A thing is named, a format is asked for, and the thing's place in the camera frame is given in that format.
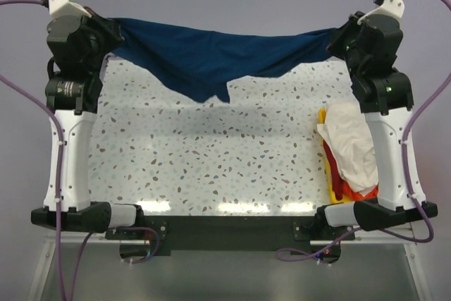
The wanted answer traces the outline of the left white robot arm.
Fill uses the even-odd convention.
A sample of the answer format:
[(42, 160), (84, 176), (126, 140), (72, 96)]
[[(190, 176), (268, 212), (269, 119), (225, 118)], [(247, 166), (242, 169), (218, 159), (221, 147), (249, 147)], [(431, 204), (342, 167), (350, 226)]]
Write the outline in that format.
[(49, 185), (36, 226), (55, 231), (104, 233), (121, 228), (141, 238), (146, 222), (135, 204), (94, 202), (88, 187), (89, 144), (97, 119), (104, 59), (123, 42), (117, 23), (97, 15), (65, 15), (47, 25), (46, 109), (52, 145)]

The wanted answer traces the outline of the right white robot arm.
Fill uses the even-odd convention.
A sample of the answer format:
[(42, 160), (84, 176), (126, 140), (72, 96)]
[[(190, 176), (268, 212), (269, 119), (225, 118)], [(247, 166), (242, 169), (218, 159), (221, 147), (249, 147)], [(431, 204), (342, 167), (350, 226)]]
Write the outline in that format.
[(339, 227), (383, 231), (438, 215), (418, 181), (412, 137), (412, 85), (394, 67), (403, 32), (398, 19), (356, 12), (337, 29), (328, 50), (346, 63), (352, 93), (371, 132), (378, 170), (378, 195), (319, 207), (311, 229), (324, 240)]

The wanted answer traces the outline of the blue t shirt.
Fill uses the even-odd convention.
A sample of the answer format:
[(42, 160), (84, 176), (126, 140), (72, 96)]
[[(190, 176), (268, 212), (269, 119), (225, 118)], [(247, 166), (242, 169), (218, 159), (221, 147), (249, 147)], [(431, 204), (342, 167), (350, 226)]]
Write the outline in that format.
[(115, 18), (124, 38), (113, 51), (148, 70), (166, 88), (204, 103), (230, 102), (228, 83), (252, 76), (279, 78), (301, 63), (326, 61), (332, 28), (288, 36), (236, 35)]

